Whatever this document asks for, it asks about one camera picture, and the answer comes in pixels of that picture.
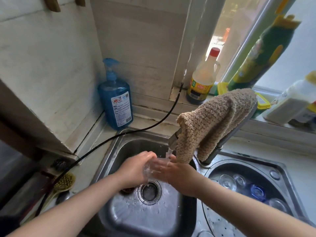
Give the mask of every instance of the forearm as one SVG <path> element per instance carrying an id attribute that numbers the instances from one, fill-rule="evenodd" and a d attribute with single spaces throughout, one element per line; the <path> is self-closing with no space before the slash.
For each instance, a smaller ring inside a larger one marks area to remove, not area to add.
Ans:
<path id="1" fill-rule="evenodd" d="M 316 229 L 259 201 L 228 190 L 204 177 L 196 198 L 246 236 L 316 236 Z"/>
<path id="2" fill-rule="evenodd" d="M 120 190 L 120 182 L 115 174 L 109 175 L 41 214 L 9 236 L 77 236 L 86 223 Z"/>

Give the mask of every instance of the hand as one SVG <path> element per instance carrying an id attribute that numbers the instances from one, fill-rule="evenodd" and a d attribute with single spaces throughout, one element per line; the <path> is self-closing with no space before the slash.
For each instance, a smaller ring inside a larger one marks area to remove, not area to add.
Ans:
<path id="1" fill-rule="evenodd" d="M 121 178 L 122 189 L 132 188 L 140 184 L 145 184 L 143 170 L 145 163 L 151 158 L 157 158 L 152 151 L 143 151 L 138 155 L 127 158 L 121 167 L 115 172 Z"/>
<path id="2" fill-rule="evenodd" d="M 170 159 L 168 165 L 160 159 L 152 160 L 153 177 L 171 184 L 183 195 L 196 197 L 200 180 L 204 176 L 189 164 L 176 163 L 174 155 L 171 155 Z"/>

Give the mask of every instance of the scrub brush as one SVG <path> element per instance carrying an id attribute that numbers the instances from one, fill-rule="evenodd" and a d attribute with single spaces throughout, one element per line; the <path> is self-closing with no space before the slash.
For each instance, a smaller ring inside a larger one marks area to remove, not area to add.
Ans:
<path id="1" fill-rule="evenodd" d="M 70 190 L 74 183 L 75 183 L 76 177 L 73 173 L 66 173 L 61 179 L 60 181 L 58 181 L 53 188 L 52 193 L 49 195 L 49 197 L 47 198 L 47 200 L 45 201 L 44 207 L 42 208 L 42 210 L 45 210 L 45 208 L 47 207 L 47 205 L 51 202 L 51 200 L 58 195 L 61 192 L 64 191 L 68 191 Z"/>

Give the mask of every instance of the sink basin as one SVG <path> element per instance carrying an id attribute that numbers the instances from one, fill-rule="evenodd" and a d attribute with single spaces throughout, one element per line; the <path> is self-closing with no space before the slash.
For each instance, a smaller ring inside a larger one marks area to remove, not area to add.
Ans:
<path id="1" fill-rule="evenodd" d="M 136 130 L 128 128 L 120 132 Z M 91 184 L 114 173 L 124 160 L 142 151 L 165 157 L 168 136 L 144 131 L 123 135 L 112 141 Z M 221 175 L 240 174 L 247 188 L 236 191 L 251 196 L 249 185 L 265 190 L 266 199 L 285 202 L 288 213 L 313 225 L 307 218 L 292 181 L 282 163 L 231 151 L 221 151 L 209 165 L 193 157 L 190 165 L 199 173 L 219 181 Z M 168 183 L 152 181 L 128 191 L 120 191 L 89 221 L 82 231 L 88 236 L 244 236 L 237 228 L 204 205 L 183 196 Z"/>
<path id="2" fill-rule="evenodd" d="M 128 158 L 142 151 L 165 157 L 168 138 L 142 132 L 126 135 L 113 143 L 96 181 L 118 170 Z M 194 161 L 190 163 L 196 169 Z M 162 181 L 151 181 L 129 193 L 119 192 L 98 213 L 109 236 L 192 236 L 196 224 L 197 200 L 181 195 Z"/>

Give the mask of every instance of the red bottle cap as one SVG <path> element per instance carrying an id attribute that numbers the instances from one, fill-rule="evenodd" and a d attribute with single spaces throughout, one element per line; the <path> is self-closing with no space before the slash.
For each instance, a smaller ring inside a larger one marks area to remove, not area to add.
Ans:
<path id="1" fill-rule="evenodd" d="M 217 48 L 217 47 L 212 47 L 211 52 L 210 52 L 210 55 L 211 55 L 211 56 L 214 56 L 214 57 L 218 57 L 219 52 L 220 52 L 220 49 L 219 49 L 219 48 Z"/>

